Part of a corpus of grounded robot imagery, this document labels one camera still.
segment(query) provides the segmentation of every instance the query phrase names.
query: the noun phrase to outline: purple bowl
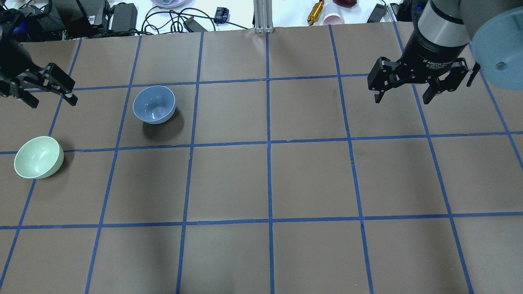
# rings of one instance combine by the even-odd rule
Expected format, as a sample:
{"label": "purple bowl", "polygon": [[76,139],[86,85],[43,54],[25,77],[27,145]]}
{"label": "purple bowl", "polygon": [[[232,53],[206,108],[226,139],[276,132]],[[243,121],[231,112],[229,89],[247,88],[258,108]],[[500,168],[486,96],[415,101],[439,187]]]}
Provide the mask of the purple bowl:
{"label": "purple bowl", "polygon": [[158,5],[159,7],[163,7],[163,8],[173,8],[173,7],[176,7],[176,6],[179,6],[179,5],[182,5],[184,2],[186,2],[187,0],[174,0],[171,4],[169,5],[163,5],[162,4],[162,1],[161,0],[151,0],[151,2],[154,4],[154,5]]}

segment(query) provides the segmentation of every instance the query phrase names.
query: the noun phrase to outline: bowl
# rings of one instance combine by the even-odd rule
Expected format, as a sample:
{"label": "bowl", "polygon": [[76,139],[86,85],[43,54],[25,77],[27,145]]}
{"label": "bowl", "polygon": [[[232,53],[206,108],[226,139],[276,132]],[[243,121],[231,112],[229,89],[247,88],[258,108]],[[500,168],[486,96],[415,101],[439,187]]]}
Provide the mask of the bowl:
{"label": "bowl", "polygon": [[15,171],[22,178],[40,179],[54,174],[64,161],[58,142],[41,136],[25,143],[15,156]]}
{"label": "bowl", "polygon": [[165,86],[152,86],[141,91],[132,104],[132,111],[143,122],[157,125],[174,114],[174,93]]}
{"label": "bowl", "polygon": [[163,7],[163,8],[173,8],[173,7],[176,7],[176,6],[180,6],[180,5],[182,5],[186,1],[187,0],[174,0],[171,4],[165,5],[165,4],[162,4],[161,0],[151,0],[151,2],[154,5],[157,5],[157,6]]}

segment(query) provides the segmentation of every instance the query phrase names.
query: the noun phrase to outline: red object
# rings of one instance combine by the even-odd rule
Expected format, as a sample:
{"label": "red object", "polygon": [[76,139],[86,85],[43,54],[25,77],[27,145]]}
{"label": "red object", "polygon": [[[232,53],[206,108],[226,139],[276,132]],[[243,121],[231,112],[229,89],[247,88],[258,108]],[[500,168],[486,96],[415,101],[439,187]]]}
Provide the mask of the red object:
{"label": "red object", "polygon": [[339,6],[351,8],[358,3],[358,0],[333,0],[333,2]]}

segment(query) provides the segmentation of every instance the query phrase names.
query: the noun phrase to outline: grid square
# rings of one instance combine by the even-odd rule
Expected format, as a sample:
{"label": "grid square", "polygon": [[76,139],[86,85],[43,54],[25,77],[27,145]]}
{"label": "grid square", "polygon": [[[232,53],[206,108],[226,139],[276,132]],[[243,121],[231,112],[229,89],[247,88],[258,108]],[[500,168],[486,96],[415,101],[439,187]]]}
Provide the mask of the grid square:
{"label": "grid square", "polygon": [[275,218],[357,216],[347,142],[273,144]]}
{"label": "grid square", "polygon": [[151,125],[138,119],[132,104],[138,93],[145,88],[132,88],[127,105],[126,118],[120,138],[121,147],[181,145],[191,143],[192,117],[194,115],[196,85],[168,86],[176,98],[176,110],[172,118],[159,125]]}
{"label": "grid square", "polygon": [[0,155],[0,225],[18,225],[32,184],[16,174],[14,161],[14,155]]}
{"label": "grid square", "polygon": [[[428,85],[416,85],[420,99],[427,88]],[[422,105],[422,108],[431,134],[505,131],[480,78],[470,88],[462,87],[455,92],[441,93],[430,104]]]}
{"label": "grid square", "polygon": [[40,100],[36,109],[12,97],[0,99],[0,151],[17,151],[27,141],[48,135],[60,97],[53,93],[33,95]]}
{"label": "grid square", "polygon": [[342,74],[366,74],[379,57],[396,61],[401,56],[391,22],[333,26],[332,31]]}
{"label": "grid square", "polygon": [[523,217],[456,218],[475,293],[523,289]]}
{"label": "grid square", "polygon": [[24,44],[24,49],[31,54],[31,59],[36,65],[44,67],[52,62],[66,73],[71,69],[77,48],[78,40]]}
{"label": "grid square", "polygon": [[181,221],[189,149],[118,152],[105,223]]}
{"label": "grid square", "polygon": [[[408,40],[410,39],[412,32],[414,31],[413,23],[408,21],[398,21],[395,23],[397,26],[397,30],[400,33],[400,38],[401,42],[403,43],[403,47],[405,47],[407,46]],[[467,65],[470,69],[472,69],[475,63],[475,59],[472,55],[472,51],[470,50],[470,46],[467,45],[465,49],[463,49],[463,52],[459,55],[459,57],[465,58],[465,60],[467,61]],[[481,77],[477,77],[477,82],[481,83]]]}
{"label": "grid square", "polygon": [[21,230],[2,294],[83,293],[96,229]]}
{"label": "grid square", "polygon": [[354,141],[366,216],[447,213],[427,139]]}
{"label": "grid square", "polygon": [[82,40],[71,77],[76,87],[128,85],[138,37]]}
{"label": "grid square", "polygon": [[521,113],[523,113],[523,99],[521,99],[523,91],[505,90],[490,83],[489,87],[509,130],[523,131],[523,119],[521,118]]}
{"label": "grid square", "polygon": [[523,173],[506,136],[435,138],[454,213],[522,211]]}
{"label": "grid square", "polygon": [[269,292],[267,224],[187,227],[180,293]]}
{"label": "grid square", "polygon": [[181,227],[103,228],[89,293],[174,293]]}
{"label": "grid square", "polygon": [[275,223],[278,293],[369,293],[360,223]]}
{"label": "grid square", "polygon": [[267,146],[195,148],[187,220],[266,219]]}
{"label": "grid square", "polygon": [[203,34],[201,81],[266,76],[265,34],[255,33],[254,29]]}
{"label": "grid square", "polygon": [[269,47],[271,77],[336,74],[328,26],[275,30],[269,34]]}
{"label": "grid square", "polygon": [[142,37],[133,84],[195,82],[200,37],[199,33]]}
{"label": "grid square", "polygon": [[270,83],[272,140],[346,138],[336,78]]}
{"label": "grid square", "polygon": [[0,266],[5,265],[9,256],[15,232],[16,230],[0,230]]}
{"label": "grid square", "polygon": [[376,293],[468,293],[448,219],[365,222]]}
{"label": "grid square", "polygon": [[126,94],[127,89],[77,91],[76,106],[60,107],[53,137],[64,150],[114,148]]}
{"label": "grid square", "polygon": [[195,143],[267,141],[265,82],[201,85]]}
{"label": "grid square", "polygon": [[352,137],[425,134],[411,87],[387,91],[376,104],[366,77],[346,77],[342,85]]}
{"label": "grid square", "polygon": [[24,225],[98,223],[113,155],[65,153],[60,170],[35,184]]}

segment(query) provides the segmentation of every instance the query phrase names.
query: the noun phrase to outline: gold cylinder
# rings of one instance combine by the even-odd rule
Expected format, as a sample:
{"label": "gold cylinder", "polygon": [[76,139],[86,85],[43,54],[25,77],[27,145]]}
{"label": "gold cylinder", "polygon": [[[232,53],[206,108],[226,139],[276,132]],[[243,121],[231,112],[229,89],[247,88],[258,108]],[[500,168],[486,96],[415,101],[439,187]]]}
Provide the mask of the gold cylinder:
{"label": "gold cylinder", "polygon": [[318,19],[318,16],[320,16],[320,13],[323,10],[323,3],[324,0],[320,0],[318,3],[314,4],[314,7],[312,7],[311,13],[309,13],[309,17],[307,18],[309,26],[313,25],[313,23]]}

